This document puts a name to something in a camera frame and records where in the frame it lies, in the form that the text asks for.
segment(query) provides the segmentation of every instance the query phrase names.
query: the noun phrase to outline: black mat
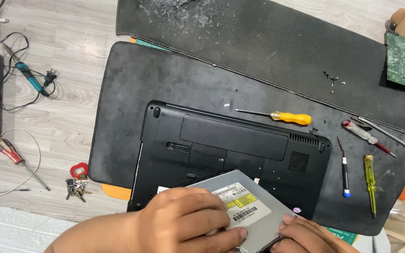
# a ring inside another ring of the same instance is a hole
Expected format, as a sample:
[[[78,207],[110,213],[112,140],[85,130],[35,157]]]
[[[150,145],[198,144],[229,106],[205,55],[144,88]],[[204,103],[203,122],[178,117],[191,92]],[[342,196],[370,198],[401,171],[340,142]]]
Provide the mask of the black mat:
[[[405,88],[386,82],[384,45],[275,2],[119,0],[116,33],[405,130]],[[340,78],[334,88],[323,71]]]
[[[218,67],[159,49],[127,42],[110,51],[101,87],[89,162],[89,176],[101,183],[132,187],[140,145],[144,110],[150,100],[248,119],[303,132],[319,129],[334,144],[323,190],[315,212],[322,225],[365,235],[381,231],[386,217],[405,184],[405,148],[373,130],[372,134],[398,158],[355,137],[340,127],[350,114],[315,103],[281,89]],[[273,122],[234,109],[260,112],[307,113],[313,122],[306,127]],[[405,135],[384,129],[405,141]],[[341,152],[346,150],[351,198],[342,197]],[[375,156],[377,220],[371,220],[362,157]]]

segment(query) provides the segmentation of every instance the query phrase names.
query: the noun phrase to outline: laptop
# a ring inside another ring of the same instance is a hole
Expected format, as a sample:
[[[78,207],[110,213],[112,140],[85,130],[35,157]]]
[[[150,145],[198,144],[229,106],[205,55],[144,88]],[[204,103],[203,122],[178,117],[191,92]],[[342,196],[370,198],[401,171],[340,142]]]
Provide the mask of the laptop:
[[[238,169],[311,219],[332,151],[323,136],[150,101],[127,211],[159,192]]]

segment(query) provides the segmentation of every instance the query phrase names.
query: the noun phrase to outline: yellow handle screwdriver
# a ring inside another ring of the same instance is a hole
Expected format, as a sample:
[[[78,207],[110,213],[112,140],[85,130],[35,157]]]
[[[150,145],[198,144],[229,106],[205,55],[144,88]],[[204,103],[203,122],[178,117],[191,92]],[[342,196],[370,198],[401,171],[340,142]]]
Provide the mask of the yellow handle screwdriver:
[[[239,109],[235,109],[235,111],[267,116],[267,117],[271,117],[274,120],[295,122],[300,125],[308,125],[312,122],[312,117],[307,114],[293,114],[293,113],[278,112],[278,111],[275,111],[272,113],[262,113],[262,112],[251,112],[251,111],[245,111],[245,110],[239,110]]]
[[[365,162],[365,176],[367,179],[367,189],[370,193],[370,202],[371,202],[371,218],[374,220],[376,219],[376,199],[374,198],[374,192],[376,191],[374,180],[374,165],[373,165],[373,156],[372,155],[365,155],[364,162]]]

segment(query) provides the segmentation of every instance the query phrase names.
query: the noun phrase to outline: green circuit board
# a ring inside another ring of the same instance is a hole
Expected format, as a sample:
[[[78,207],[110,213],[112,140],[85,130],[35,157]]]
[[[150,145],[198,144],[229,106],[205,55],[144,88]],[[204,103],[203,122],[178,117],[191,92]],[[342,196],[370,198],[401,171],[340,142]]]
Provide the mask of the green circuit board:
[[[405,86],[405,37],[386,33],[387,80]]]

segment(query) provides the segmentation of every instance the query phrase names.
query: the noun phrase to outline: laminate floor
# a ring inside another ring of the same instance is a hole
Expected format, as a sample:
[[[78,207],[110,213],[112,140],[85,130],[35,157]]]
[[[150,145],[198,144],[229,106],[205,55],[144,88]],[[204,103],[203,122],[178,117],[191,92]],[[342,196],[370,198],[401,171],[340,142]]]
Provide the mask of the laminate floor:
[[[385,22],[394,11],[405,8],[405,0],[276,0],[276,2],[329,21],[373,40],[383,42]],[[2,129],[28,131],[41,148],[37,175],[51,188],[48,192],[30,179],[23,188],[0,196],[0,205],[70,221],[124,212],[127,201],[110,198],[97,183],[90,182],[87,203],[73,197],[65,200],[65,179],[72,165],[87,162],[93,136],[98,96],[110,47],[128,37],[115,36],[117,0],[7,0],[1,18],[0,38],[22,32],[30,42],[21,59],[34,70],[59,71],[58,92],[18,112],[2,113]],[[14,49],[21,38],[8,40]],[[0,54],[8,56],[0,47]],[[6,107],[25,104],[35,90],[19,73],[4,85]],[[37,165],[37,147],[20,131],[5,135],[17,147],[30,168]],[[27,173],[0,153],[0,191],[20,184]]]

